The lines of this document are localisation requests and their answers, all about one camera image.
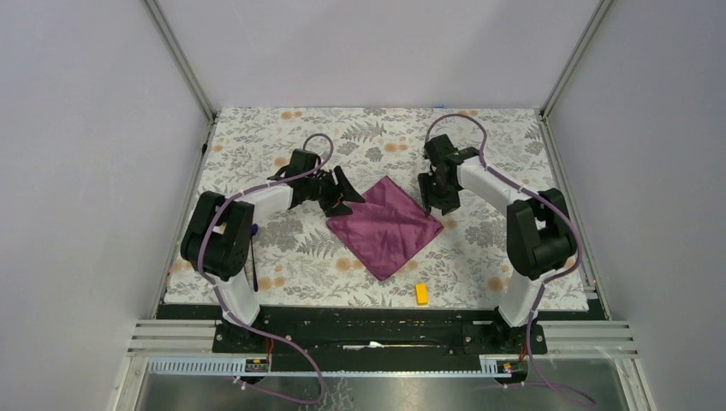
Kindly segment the purple satin napkin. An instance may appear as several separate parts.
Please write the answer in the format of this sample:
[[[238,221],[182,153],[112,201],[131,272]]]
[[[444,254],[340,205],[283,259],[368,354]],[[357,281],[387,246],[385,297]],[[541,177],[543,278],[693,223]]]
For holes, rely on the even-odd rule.
[[[378,281],[399,271],[431,243],[443,225],[390,177],[362,194],[353,213],[332,217],[327,227]]]

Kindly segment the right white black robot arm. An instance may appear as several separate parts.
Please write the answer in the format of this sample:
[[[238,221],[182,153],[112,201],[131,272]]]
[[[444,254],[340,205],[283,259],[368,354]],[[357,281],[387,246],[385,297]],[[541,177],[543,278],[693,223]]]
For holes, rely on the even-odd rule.
[[[418,182],[426,214],[457,210],[460,193],[468,191],[505,218],[506,252],[514,273],[491,323],[477,335],[463,331],[463,348],[472,354],[527,351],[545,282],[577,250],[563,194],[556,188],[533,192],[522,187],[483,165],[480,150],[458,149],[445,134],[426,141],[424,157],[430,169],[419,174]]]

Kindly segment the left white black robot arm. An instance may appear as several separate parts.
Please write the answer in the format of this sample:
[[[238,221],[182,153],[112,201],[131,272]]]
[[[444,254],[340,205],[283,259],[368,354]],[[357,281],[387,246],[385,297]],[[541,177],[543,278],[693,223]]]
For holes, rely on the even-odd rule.
[[[318,203],[326,217],[340,217],[364,200],[341,167],[325,170],[325,164],[318,154],[295,149],[266,182],[230,196],[205,191],[193,209],[180,255],[210,283],[223,318],[235,326],[233,341],[244,351],[256,351],[273,337],[255,322],[260,304],[243,273],[253,249],[253,226],[307,201]]]

